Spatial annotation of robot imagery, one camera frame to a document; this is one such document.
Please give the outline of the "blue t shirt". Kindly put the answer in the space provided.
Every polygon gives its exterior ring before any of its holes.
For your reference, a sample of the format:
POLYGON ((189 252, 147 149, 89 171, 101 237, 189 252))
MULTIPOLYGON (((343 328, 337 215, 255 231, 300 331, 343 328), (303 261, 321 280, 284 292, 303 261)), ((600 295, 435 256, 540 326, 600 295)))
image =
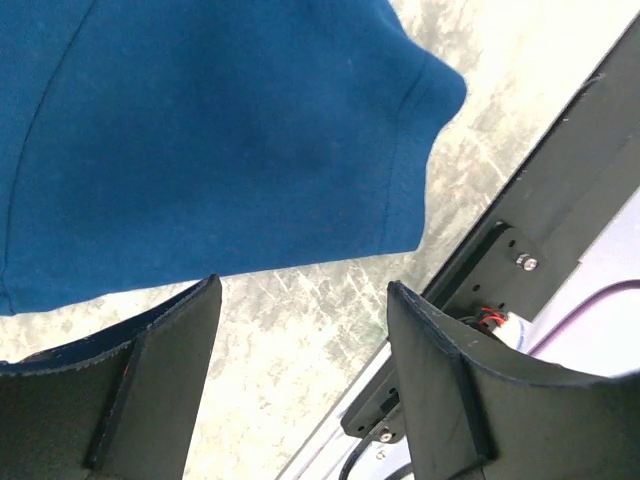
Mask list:
POLYGON ((5 1, 1 311, 412 251, 465 94, 386 1, 5 1))

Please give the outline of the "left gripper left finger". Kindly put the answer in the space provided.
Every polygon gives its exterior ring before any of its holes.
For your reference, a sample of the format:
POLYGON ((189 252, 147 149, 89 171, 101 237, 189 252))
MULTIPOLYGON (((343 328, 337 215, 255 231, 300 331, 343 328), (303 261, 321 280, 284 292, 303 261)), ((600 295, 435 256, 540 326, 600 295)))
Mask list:
POLYGON ((95 334, 1 365, 5 479, 179 479, 218 328, 210 276, 95 334))

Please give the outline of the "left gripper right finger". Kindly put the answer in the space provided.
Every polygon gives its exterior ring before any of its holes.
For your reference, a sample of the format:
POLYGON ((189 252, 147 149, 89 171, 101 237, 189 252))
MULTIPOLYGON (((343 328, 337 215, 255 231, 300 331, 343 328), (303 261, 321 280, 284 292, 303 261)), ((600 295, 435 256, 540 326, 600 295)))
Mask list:
POLYGON ((639 377, 547 363, 399 282, 387 324, 418 479, 635 479, 639 377))

